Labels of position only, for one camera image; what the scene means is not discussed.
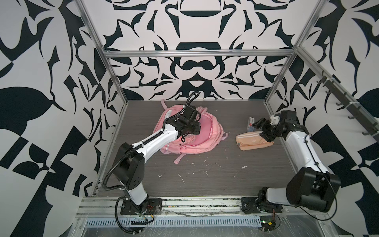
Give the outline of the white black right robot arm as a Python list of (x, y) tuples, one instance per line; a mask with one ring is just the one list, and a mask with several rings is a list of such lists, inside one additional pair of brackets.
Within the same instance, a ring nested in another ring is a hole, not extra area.
[(254, 132), (237, 136), (239, 148), (266, 148), (276, 138), (282, 138), (296, 174), (285, 188), (263, 187), (256, 199), (242, 198), (242, 212), (279, 213), (283, 206), (293, 206), (326, 213), (337, 205), (340, 178), (322, 164), (311, 144), (311, 134), (299, 123), (295, 111), (281, 111), (252, 123), (251, 127), (255, 128)]

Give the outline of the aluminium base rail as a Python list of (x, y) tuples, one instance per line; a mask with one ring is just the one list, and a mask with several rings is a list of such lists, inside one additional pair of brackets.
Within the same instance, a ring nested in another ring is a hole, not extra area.
[(321, 228), (332, 224), (329, 216), (306, 208), (283, 206), (281, 212), (244, 213), (240, 196), (229, 197), (153, 197), (143, 214), (133, 212), (123, 200), (84, 198), (72, 225), (72, 235), (91, 230), (127, 229), (136, 234), (165, 229), (250, 228), (269, 230), (311, 221)]

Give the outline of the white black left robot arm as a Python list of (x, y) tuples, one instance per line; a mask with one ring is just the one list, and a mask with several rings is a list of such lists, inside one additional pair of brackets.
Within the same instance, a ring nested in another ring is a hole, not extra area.
[(126, 196), (121, 199), (130, 204), (133, 212), (143, 214), (147, 211), (149, 196), (142, 181), (145, 163), (165, 145), (188, 135), (200, 134), (201, 112), (194, 106), (185, 105), (178, 113), (163, 120), (161, 128), (149, 137), (128, 145), (123, 144), (105, 174), (102, 188), (105, 191), (122, 190)]

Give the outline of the black wall hook rail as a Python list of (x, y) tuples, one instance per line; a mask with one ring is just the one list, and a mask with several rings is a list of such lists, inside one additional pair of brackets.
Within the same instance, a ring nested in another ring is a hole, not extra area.
[(350, 120), (356, 120), (364, 128), (362, 134), (371, 136), (376, 141), (379, 140), (379, 121), (372, 116), (369, 111), (358, 102), (351, 93), (345, 89), (341, 83), (334, 77), (328, 75), (324, 71), (315, 73), (319, 77), (317, 84), (326, 88), (326, 97), (324, 100), (324, 108), (327, 108), (329, 98), (337, 100), (336, 106), (349, 111)]

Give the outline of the pink student backpack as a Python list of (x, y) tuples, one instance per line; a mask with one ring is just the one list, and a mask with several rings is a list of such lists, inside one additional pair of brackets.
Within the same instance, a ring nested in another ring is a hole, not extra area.
[(184, 126), (178, 125), (179, 120), (173, 119), (172, 123), (167, 125), (164, 125), (164, 122), (166, 118), (178, 113), (184, 106), (167, 107), (163, 100), (161, 104), (164, 112), (154, 130), (154, 135), (158, 135), (158, 137), (147, 144), (150, 156), (157, 151), (161, 151), (163, 154), (178, 154), (179, 156), (174, 161), (175, 164), (178, 164), (185, 155), (209, 152), (228, 137), (216, 117), (207, 112), (207, 108), (197, 107), (196, 110), (201, 115), (197, 122), (200, 125), (199, 134), (189, 134), (181, 139), (182, 135), (179, 129)]

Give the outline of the peach pencil pouch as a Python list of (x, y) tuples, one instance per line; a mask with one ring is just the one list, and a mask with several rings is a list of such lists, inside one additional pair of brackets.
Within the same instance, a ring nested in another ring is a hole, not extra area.
[(272, 146), (274, 142), (267, 142), (261, 133), (261, 131), (254, 131), (236, 136), (236, 143), (240, 150), (248, 151)]

